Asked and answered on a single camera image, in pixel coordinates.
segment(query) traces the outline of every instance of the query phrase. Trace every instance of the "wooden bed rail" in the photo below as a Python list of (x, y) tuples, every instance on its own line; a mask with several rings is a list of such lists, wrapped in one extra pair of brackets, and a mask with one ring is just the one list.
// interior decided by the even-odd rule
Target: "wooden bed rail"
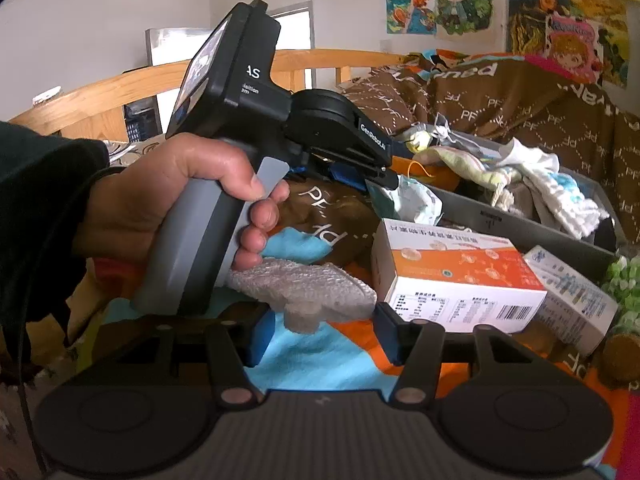
[[(404, 56), (361, 50), (278, 50), (271, 68), (274, 83), (291, 91), (305, 88), (306, 68), (334, 68), (336, 83), (351, 78), (351, 68), (397, 64)], [(127, 140), (122, 106), (178, 88), (188, 61), (141, 68), (68, 92), (11, 119), (42, 134)]]

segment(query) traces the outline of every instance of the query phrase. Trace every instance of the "gray storage box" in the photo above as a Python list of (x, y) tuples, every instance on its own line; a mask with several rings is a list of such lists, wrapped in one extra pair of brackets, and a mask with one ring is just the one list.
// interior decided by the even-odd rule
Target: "gray storage box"
[[(500, 147), (499, 143), (492, 140), (455, 133), (489, 150), (497, 152)], [(566, 168), (561, 168), (560, 171), (574, 177), (582, 193), (609, 212), (616, 231), (617, 245), (626, 243), (620, 222), (600, 184)], [(437, 187), (429, 187), (442, 200), (443, 216), (450, 222), (467, 226), (479, 233), (508, 238), (523, 253), (540, 245), (592, 282), (599, 283), (609, 264), (616, 260), (613, 253), (593, 244), (593, 235), (586, 240), (576, 240), (568, 234), (488, 204)]]

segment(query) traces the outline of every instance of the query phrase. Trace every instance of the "round black disc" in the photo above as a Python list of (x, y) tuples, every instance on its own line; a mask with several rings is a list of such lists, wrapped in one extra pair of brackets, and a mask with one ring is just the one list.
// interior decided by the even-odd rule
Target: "round black disc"
[(209, 423), (204, 396), (183, 386), (60, 386), (42, 401), (34, 431), (60, 467), (129, 475), (165, 466)]
[(577, 386), (462, 384), (442, 400), (440, 422), (469, 456), (495, 470), (557, 474), (578, 470), (608, 444), (607, 403)]

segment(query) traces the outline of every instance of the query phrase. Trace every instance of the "metal screw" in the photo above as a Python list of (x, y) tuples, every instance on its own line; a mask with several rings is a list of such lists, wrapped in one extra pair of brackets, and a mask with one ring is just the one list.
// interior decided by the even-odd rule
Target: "metal screw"
[(427, 394), (420, 388), (400, 388), (396, 392), (396, 400), (403, 404), (419, 404), (426, 397)]
[(254, 398), (254, 394), (246, 388), (227, 388), (220, 398), (227, 404), (245, 404)]

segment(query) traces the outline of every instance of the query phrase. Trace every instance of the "finger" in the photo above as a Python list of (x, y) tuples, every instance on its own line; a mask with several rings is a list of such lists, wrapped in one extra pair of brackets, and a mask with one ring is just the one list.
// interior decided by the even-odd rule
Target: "finger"
[(265, 231), (271, 231), (278, 223), (278, 206), (271, 199), (260, 200), (249, 209), (251, 223)]
[(249, 225), (242, 230), (240, 245), (251, 253), (260, 253), (267, 246), (267, 238), (264, 231)]
[(276, 204), (279, 204), (289, 198), (289, 191), (289, 184), (285, 180), (281, 180), (276, 184), (276, 187), (273, 188), (269, 197), (272, 198)]
[(219, 180), (229, 195), (240, 200), (253, 201), (265, 195), (262, 183), (240, 148), (193, 134), (178, 134), (163, 147), (172, 140), (176, 145), (175, 161), (187, 178)]
[(259, 265), (262, 262), (260, 254), (251, 253), (244, 249), (238, 249), (234, 258), (233, 270), (247, 270)]

